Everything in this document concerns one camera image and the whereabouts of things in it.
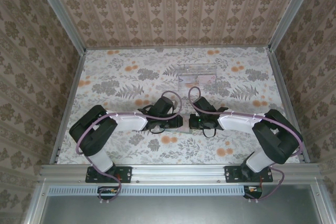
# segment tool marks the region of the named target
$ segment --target floral tablecloth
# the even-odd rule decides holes
[[[165,90],[178,91],[178,65],[217,65],[217,89],[203,89],[202,95],[216,108],[247,113],[277,109],[281,99],[265,48],[183,48],[89,50],[72,106],[58,164],[85,164],[75,153],[70,127],[90,108],[101,104],[110,111],[135,111],[155,103]],[[182,113],[195,113],[187,91],[179,91]],[[164,132],[116,132],[105,149],[117,164],[227,164],[241,163],[259,147],[257,139],[236,131],[217,131],[205,138],[192,134]],[[297,157],[288,163],[298,163]]]

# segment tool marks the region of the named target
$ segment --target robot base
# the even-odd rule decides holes
[[[117,166],[115,167],[114,177],[120,180],[121,183],[130,183],[132,178],[131,166]],[[86,176],[86,183],[116,183],[114,179],[98,173],[92,166],[88,167]]]
[[[242,167],[240,165],[229,165],[224,167],[225,171],[225,179],[227,183],[240,183],[240,182],[251,182],[251,183],[259,183],[262,182],[273,182],[273,176],[271,169],[269,167],[265,167],[259,173],[255,173],[251,180],[247,181],[244,179],[242,174]]]

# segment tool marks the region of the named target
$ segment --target cable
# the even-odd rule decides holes
[[[152,129],[149,130],[150,133],[152,134],[161,134],[165,131],[166,129],[163,129],[162,131],[158,131],[158,132],[152,132]]]
[[[281,173],[281,175],[282,175],[281,180],[279,181],[279,183],[277,184],[277,186],[276,186],[276,187],[275,187],[275,188],[274,188],[268,195],[263,196],[263,197],[261,197],[261,198],[259,198],[259,199],[256,199],[256,198],[254,198],[252,195],[245,193],[245,194],[246,194],[248,197],[250,197],[252,200],[258,202],[258,201],[260,201],[260,200],[267,199],[267,198],[270,197],[272,194],[274,194],[275,191],[279,189],[279,187],[281,186],[282,182],[284,182],[283,180],[285,179],[285,174],[283,173],[283,171],[281,171],[281,170],[279,170],[279,169],[276,169],[276,168],[273,168],[272,165],[273,165],[273,164],[271,164],[271,165],[269,166],[269,168],[270,168],[271,170],[275,170],[276,172]]]
[[[202,129],[202,132],[203,132],[203,135],[204,135],[206,138],[211,138],[211,137],[214,137],[214,136],[216,135],[216,129],[215,129],[215,132],[214,132],[214,135],[213,135],[213,136],[207,136],[207,135],[205,135],[205,133],[204,133],[204,129]]]
[[[135,116],[139,116],[141,118],[151,118],[151,119],[156,119],[156,120],[162,120],[162,121],[166,121],[166,120],[170,120],[170,119],[173,119],[175,117],[177,117],[180,112],[182,111],[182,98],[174,91],[164,91],[161,95],[161,97],[163,97],[164,94],[166,93],[173,93],[174,95],[176,95],[180,101],[180,108],[179,110],[177,111],[177,113],[173,116],[169,116],[168,118],[159,118],[159,117],[156,117],[156,116],[151,116],[151,115],[144,115],[142,113],[136,113],[136,112],[121,112],[121,113],[108,113],[106,115],[103,115],[101,116],[100,118],[98,118],[97,120],[95,120],[83,133],[83,135],[79,138],[78,142],[77,142],[77,145],[76,145],[76,153],[78,155],[82,155],[83,152],[80,152],[79,151],[79,146],[81,144],[81,142],[83,141],[84,137],[89,133],[89,131],[95,126],[97,125],[100,121],[104,120],[105,118],[108,118],[110,116],[120,116],[120,115],[135,115]]]
[[[180,114],[180,112],[182,111],[182,98],[179,96],[179,94],[177,94],[176,92],[174,92],[174,91],[170,91],[170,90],[168,90],[168,91],[164,91],[163,93],[162,93],[162,95],[161,95],[161,97],[163,97],[166,93],[173,93],[174,95],[176,95],[177,96],[177,98],[179,99],[179,101],[180,101],[180,108],[179,108],[179,110],[177,111],[177,113],[175,114],[175,115],[173,115],[173,116],[169,116],[168,118],[158,118],[158,117],[156,117],[156,116],[151,116],[151,115],[144,115],[144,114],[141,114],[141,113],[135,113],[135,112],[121,112],[121,113],[108,113],[108,114],[106,114],[106,115],[103,115],[103,116],[101,116],[100,118],[98,118],[97,120],[95,120],[85,131],[84,131],[84,133],[83,133],[83,135],[79,138],[79,140],[78,140],[78,142],[77,142],[77,144],[76,144],[76,153],[78,154],[78,155],[82,155],[83,154],[83,152],[80,152],[79,151],[79,146],[80,146],[80,144],[81,144],[81,142],[83,141],[83,139],[86,137],[86,135],[89,133],[89,131],[91,130],[91,129],[93,129],[93,127],[95,126],[95,125],[97,125],[100,121],[102,121],[102,120],[104,120],[105,118],[108,118],[108,117],[110,117],[110,116],[119,116],[119,115],[135,115],[135,116],[139,116],[139,117],[142,117],[142,118],[151,118],[151,119],[156,119],[156,120],[162,120],[162,121],[165,121],[165,120],[170,120],[170,119],[173,119],[173,118],[175,118],[176,116],[178,116],[179,114]],[[118,180],[116,177],[114,177],[114,176],[112,176],[112,175],[110,175],[110,174],[107,174],[107,173],[104,173],[104,172],[102,172],[100,169],[98,169],[98,167],[96,167],[94,164],[93,164],[93,162],[91,161],[91,159],[90,158],[88,158],[88,157],[86,157],[86,159],[90,162],[90,164],[92,165],[92,167],[98,172],[98,173],[100,173],[101,175],[104,175],[104,176],[107,176],[107,177],[110,177],[110,178],[112,178],[112,179],[114,179],[117,183],[118,183],[118,185],[119,185],[119,187],[118,187],[118,191],[116,192],[116,194],[113,196],[113,198],[111,199],[111,200],[114,200],[118,195],[119,195],[119,193],[120,193],[120,191],[121,191],[121,182],[120,182],[120,180]]]
[[[200,111],[200,112],[202,112],[202,113],[205,113],[205,114],[211,114],[211,115],[240,115],[240,116],[248,116],[248,117],[250,117],[250,118],[258,118],[258,119],[262,119],[262,120],[268,121],[268,122],[270,122],[270,123],[273,123],[273,124],[275,124],[275,125],[277,125],[277,126],[282,127],[283,129],[285,129],[286,131],[288,131],[290,134],[292,134],[292,135],[295,137],[295,139],[298,141],[298,143],[299,143],[299,149],[298,149],[295,153],[293,153],[293,154],[291,155],[291,157],[296,156],[296,155],[299,155],[299,154],[302,152],[302,150],[303,150],[303,144],[302,144],[302,141],[301,141],[300,137],[299,137],[293,130],[291,130],[289,127],[287,127],[287,126],[283,125],[282,123],[279,123],[279,122],[277,122],[277,121],[275,121],[275,120],[272,120],[272,119],[270,119],[270,118],[266,118],[266,117],[264,117],[264,116],[260,116],[260,115],[247,114],[247,113],[238,113],[238,112],[209,112],[209,111],[201,110],[201,109],[199,109],[198,107],[196,107],[196,106],[193,104],[192,100],[191,100],[191,91],[192,91],[193,89],[197,89],[197,90],[198,90],[198,98],[201,97],[201,90],[200,90],[199,87],[193,86],[193,87],[191,87],[191,88],[189,89],[189,92],[188,92],[188,99],[189,99],[189,102],[190,102],[191,106],[192,106],[196,111]],[[271,196],[273,193],[275,193],[275,191],[280,187],[280,185],[282,184],[283,180],[285,179],[285,174],[283,173],[283,171],[281,171],[281,170],[279,170],[279,169],[276,169],[276,168],[273,168],[273,167],[272,167],[272,165],[274,165],[274,164],[275,164],[275,163],[271,164],[271,165],[269,166],[269,168],[270,168],[271,170],[275,170],[275,171],[281,173],[281,174],[282,174],[282,178],[281,178],[281,180],[279,181],[278,185],[277,185],[277,186],[276,186],[276,187],[275,187],[275,188],[274,188],[268,195],[263,196],[263,197],[261,197],[261,198],[259,198],[259,199],[255,199],[255,198],[253,198],[253,196],[251,196],[250,194],[245,193],[247,196],[251,197],[254,201],[257,202],[257,201],[259,201],[259,200],[267,199],[269,196]]]

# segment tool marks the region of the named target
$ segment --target damask wallpaper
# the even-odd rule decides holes
[[[78,60],[47,0],[0,0],[0,223],[25,215]]]
[[[276,55],[310,158],[336,205],[336,0],[304,0]]]
[[[61,0],[87,48],[266,45],[290,0]]]

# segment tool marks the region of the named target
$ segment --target metal grille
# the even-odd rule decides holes
[[[96,196],[98,186],[50,186],[48,196]],[[120,196],[238,196],[243,186],[123,186]]]

